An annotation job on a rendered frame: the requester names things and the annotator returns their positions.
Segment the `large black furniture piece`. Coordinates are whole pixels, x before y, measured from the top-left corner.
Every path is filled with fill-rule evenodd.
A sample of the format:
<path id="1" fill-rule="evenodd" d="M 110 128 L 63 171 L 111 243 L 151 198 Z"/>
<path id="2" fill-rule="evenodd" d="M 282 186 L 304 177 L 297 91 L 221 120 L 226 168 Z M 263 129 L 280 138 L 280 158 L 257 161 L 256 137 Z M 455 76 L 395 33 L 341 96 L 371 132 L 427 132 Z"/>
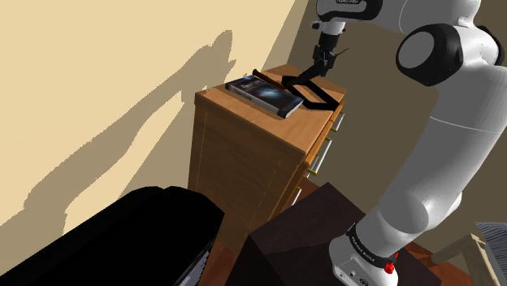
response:
<path id="1" fill-rule="evenodd" d="M 139 188 L 0 275 L 0 286 L 197 286 L 223 217 L 201 193 Z"/>

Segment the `dark brown stick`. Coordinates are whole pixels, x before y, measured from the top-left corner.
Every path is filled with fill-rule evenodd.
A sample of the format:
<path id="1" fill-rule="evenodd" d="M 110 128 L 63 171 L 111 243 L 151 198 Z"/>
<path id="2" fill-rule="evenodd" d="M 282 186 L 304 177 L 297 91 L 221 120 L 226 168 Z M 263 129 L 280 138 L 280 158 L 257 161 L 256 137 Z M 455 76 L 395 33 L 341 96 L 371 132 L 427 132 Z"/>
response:
<path id="1" fill-rule="evenodd" d="M 260 71 L 258 71 L 257 69 L 253 69 L 252 71 L 252 74 L 264 81 L 266 81 L 267 83 L 270 83 L 271 85 L 274 85 L 276 86 L 277 88 L 279 89 L 282 89 L 282 90 L 285 90 L 286 87 L 283 86 L 281 83 L 275 81 L 275 80 L 272 80 L 269 76 L 266 76 L 264 74 L 262 74 Z"/>

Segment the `light wooden furniture frame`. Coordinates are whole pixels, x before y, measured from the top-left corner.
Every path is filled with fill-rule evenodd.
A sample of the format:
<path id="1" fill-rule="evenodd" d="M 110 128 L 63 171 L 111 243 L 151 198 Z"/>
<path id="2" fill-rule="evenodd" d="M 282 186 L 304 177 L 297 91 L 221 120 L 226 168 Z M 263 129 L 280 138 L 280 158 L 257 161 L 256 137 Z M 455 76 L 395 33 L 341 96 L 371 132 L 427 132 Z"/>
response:
<path id="1" fill-rule="evenodd" d="M 442 264 L 461 254 L 474 286 L 507 286 L 507 223 L 475 222 L 485 241 L 465 235 L 432 254 Z"/>

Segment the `wooden chest of drawers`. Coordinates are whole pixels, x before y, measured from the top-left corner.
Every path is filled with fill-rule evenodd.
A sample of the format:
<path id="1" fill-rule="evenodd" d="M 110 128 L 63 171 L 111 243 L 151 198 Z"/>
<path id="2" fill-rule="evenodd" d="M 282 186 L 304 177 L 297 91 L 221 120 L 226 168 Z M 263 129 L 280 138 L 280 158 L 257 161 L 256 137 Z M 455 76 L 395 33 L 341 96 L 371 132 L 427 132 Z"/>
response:
<path id="1" fill-rule="evenodd" d="M 218 85 L 195 94 L 188 189 L 224 212 L 217 239 L 238 254 L 247 236 L 288 208 L 331 145 L 340 108 L 288 118 Z"/>

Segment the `dark book with galaxy cover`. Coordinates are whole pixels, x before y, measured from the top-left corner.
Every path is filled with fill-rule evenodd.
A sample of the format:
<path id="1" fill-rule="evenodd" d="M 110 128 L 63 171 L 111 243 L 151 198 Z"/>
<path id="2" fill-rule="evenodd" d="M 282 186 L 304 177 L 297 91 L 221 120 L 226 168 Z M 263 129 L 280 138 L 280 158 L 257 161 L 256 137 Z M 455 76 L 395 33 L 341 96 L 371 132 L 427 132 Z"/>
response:
<path id="1" fill-rule="evenodd" d="M 256 76 L 245 76 L 227 82 L 224 87 L 283 119 L 303 103 L 302 98 Z"/>

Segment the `dark brown robot stand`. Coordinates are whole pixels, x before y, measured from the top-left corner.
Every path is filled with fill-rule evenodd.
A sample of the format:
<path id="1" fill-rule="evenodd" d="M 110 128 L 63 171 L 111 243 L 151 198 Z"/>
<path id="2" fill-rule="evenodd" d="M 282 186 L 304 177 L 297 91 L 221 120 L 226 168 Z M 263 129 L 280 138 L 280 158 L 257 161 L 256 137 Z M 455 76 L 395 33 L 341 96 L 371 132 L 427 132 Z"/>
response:
<path id="1" fill-rule="evenodd" d="M 224 286 L 346 286 L 328 246 L 364 216 L 326 183 L 247 237 Z"/>

